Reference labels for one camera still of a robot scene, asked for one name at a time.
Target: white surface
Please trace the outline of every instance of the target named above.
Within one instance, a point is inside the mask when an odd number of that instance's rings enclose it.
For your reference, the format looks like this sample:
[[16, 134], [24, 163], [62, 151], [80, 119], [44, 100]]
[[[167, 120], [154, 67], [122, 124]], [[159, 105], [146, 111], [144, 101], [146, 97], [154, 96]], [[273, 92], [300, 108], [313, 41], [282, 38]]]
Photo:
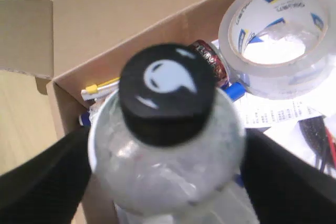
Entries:
[[264, 134], [278, 143], [282, 141], [282, 137], [289, 135], [297, 123], [296, 119], [284, 121], [264, 131]]
[[336, 136], [336, 114], [325, 118], [324, 124], [329, 129], [330, 133]]
[[336, 113], [336, 69], [317, 88], [303, 95], [300, 99], [311, 108], [323, 115], [332, 116]]
[[280, 64], [305, 54], [318, 38], [301, 25], [279, 22], [258, 33], [247, 44], [243, 56], [258, 64]]
[[287, 120], [303, 120], [321, 115], [297, 98], [269, 100], [246, 93], [234, 105], [246, 128], [271, 127]]

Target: cable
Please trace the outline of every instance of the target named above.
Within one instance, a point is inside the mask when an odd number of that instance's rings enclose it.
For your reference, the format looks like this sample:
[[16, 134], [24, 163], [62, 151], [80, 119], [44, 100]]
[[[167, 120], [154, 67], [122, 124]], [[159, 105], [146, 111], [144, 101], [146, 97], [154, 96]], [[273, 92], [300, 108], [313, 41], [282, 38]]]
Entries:
[[328, 137], [328, 142], [329, 142], [329, 146], [330, 146], [330, 152], [331, 152], [331, 156], [332, 156], [332, 160], [333, 160], [333, 163], [334, 163], [334, 168], [336, 168], [336, 148], [335, 148], [335, 145], [333, 143], [333, 137], [330, 133], [330, 131], [328, 130], [327, 127], [325, 127], [325, 131], [327, 133], [327, 137]]
[[324, 172], [324, 168], [326, 167], [327, 163], [327, 158], [328, 158], [328, 150], [329, 150], [329, 145], [328, 141], [323, 142], [323, 150], [322, 150], [322, 161], [321, 161], [321, 167], [320, 167], [320, 172]]

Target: tape roll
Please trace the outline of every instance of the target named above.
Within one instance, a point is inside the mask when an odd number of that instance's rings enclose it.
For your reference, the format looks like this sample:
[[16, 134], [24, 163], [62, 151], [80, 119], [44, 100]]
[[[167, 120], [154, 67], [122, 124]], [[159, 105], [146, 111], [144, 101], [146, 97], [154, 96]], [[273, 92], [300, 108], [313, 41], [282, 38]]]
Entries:
[[[336, 52], [336, 0], [235, 0], [219, 28], [219, 48], [230, 81], [252, 94], [290, 99], [308, 93], [326, 79]], [[255, 36], [276, 24], [295, 24], [316, 34], [316, 43], [294, 59], [256, 62], [244, 57]]]

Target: paper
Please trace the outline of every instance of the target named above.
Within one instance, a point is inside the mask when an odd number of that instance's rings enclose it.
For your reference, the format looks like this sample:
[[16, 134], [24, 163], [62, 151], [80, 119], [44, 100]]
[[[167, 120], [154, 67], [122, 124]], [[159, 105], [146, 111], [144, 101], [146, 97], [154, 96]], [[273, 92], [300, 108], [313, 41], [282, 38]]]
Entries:
[[299, 99], [268, 100], [246, 93], [234, 102], [245, 128], [271, 127], [287, 120], [303, 120], [321, 114]]
[[319, 111], [323, 115], [332, 116], [336, 114], [336, 69], [317, 88], [300, 97], [309, 107]]
[[264, 131], [264, 134], [278, 143], [281, 142], [284, 137], [288, 137], [297, 123], [298, 120], [296, 119], [284, 121]]

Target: black bottle cap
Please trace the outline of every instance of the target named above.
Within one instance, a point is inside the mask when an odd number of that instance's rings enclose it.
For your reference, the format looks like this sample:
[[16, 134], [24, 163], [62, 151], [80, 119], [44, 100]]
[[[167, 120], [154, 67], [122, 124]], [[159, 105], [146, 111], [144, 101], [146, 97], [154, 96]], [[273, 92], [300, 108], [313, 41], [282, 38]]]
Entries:
[[124, 120], [143, 143], [173, 146], [200, 132], [211, 113], [215, 78], [207, 61], [178, 44], [149, 47], [121, 72]]

